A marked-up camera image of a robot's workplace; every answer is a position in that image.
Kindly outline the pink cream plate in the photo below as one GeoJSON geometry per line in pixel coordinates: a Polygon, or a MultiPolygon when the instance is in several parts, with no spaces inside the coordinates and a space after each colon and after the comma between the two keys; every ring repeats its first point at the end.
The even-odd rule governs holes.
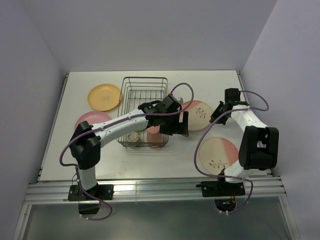
{"type": "Polygon", "coordinates": [[[219,174],[230,167],[239,158],[236,146],[223,137],[212,137],[205,140],[199,147],[198,159],[207,173],[219,174]]]}
{"type": "Polygon", "coordinates": [[[210,124],[213,109],[205,102],[193,100],[186,111],[188,112],[188,130],[190,132],[201,131],[210,124]]]}

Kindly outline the salmon pink cup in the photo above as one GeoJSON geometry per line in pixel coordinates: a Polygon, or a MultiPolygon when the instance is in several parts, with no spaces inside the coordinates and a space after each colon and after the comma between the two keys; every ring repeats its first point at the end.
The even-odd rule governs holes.
{"type": "Polygon", "coordinates": [[[146,142],[152,148],[159,148],[163,143],[163,134],[160,133],[160,126],[152,126],[147,129],[146,142]]]}

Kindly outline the speckled ceramic small cup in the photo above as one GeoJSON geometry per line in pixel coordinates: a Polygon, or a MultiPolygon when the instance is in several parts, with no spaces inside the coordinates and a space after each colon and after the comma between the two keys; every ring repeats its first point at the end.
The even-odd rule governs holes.
{"type": "Polygon", "coordinates": [[[137,132],[133,131],[126,135],[126,142],[130,147],[137,147],[140,142],[140,136],[137,132]]]}

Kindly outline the orange plastic plate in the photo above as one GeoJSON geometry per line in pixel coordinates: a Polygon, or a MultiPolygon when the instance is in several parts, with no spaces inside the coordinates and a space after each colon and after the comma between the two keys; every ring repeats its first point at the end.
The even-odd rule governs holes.
{"type": "Polygon", "coordinates": [[[87,95],[88,105],[95,111],[108,112],[116,108],[121,100],[121,90],[110,83],[95,86],[87,95]]]}

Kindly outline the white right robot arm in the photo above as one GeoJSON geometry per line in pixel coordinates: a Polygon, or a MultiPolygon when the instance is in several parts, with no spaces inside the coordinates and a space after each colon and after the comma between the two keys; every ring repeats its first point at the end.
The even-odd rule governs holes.
{"type": "Polygon", "coordinates": [[[243,131],[238,160],[221,172],[223,178],[216,183],[216,189],[222,195],[229,194],[234,184],[243,182],[250,175],[273,169],[278,162],[279,130],[267,126],[253,112],[266,112],[269,105],[266,103],[264,109],[252,107],[241,100],[242,92],[237,88],[226,89],[224,101],[219,102],[209,121],[225,125],[228,119],[233,119],[243,131]]]}

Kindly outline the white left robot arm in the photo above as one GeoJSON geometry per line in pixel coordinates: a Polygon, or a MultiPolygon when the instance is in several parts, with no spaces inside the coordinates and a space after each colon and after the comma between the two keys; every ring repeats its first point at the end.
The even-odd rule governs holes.
{"type": "Polygon", "coordinates": [[[69,142],[71,155],[77,162],[79,194],[91,200],[98,193],[95,166],[101,158],[101,148],[110,142],[137,130],[159,127],[163,135],[188,137],[189,113],[181,100],[173,95],[163,100],[145,102],[131,112],[113,120],[93,124],[87,121],[78,125],[69,142]]]}

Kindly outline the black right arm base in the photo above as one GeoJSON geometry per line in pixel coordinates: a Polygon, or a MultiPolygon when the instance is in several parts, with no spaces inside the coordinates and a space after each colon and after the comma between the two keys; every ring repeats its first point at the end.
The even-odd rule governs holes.
{"type": "Polygon", "coordinates": [[[217,181],[201,181],[196,185],[201,188],[201,193],[204,198],[207,197],[236,197],[246,194],[243,183],[229,183],[225,179],[217,181]]]}

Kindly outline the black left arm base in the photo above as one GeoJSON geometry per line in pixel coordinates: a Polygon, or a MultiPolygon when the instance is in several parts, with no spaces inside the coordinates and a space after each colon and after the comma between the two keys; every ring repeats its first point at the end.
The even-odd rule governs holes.
{"type": "MultiPolygon", "coordinates": [[[[114,194],[114,185],[112,184],[97,184],[92,189],[87,191],[90,195],[100,200],[112,200],[114,194]]],[[[67,200],[69,202],[84,202],[93,201],[94,198],[85,194],[79,185],[71,185],[67,200]]],[[[78,212],[82,215],[95,215],[100,210],[101,203],[79,203],[78,212]]]]}

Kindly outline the pink plastic plate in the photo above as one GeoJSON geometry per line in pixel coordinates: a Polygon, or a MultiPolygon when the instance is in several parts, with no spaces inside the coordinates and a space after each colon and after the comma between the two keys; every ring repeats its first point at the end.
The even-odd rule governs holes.
{"type": "Polygon", "coordinates": [[[84,122],[87,121],[89,125],[93,124],[98,124],[98,123],[103,123],[111,120],[112,118],[105,112],[102,111],[90,111],[78,118],[76,123],[74,124],[74,130],[77,128],[77,126],[84,122]]]}

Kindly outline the aluminium frame rail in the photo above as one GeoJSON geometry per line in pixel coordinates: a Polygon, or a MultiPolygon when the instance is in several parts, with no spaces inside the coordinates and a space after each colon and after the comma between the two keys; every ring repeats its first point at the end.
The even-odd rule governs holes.
{"type": "MultiPolygon", "coordinates": [[[[252,198],[283,197],[287,193],[280,177],[254,176],[252,198]]],[[[99,185],[113,185],[109,203],[204,200],[200,187],[208,177],[160,178],[147,180],[102,180],[99,185]]],[[[24,205],[69,204],[71,181],[38,182],[27,188],[24,205]]]]}

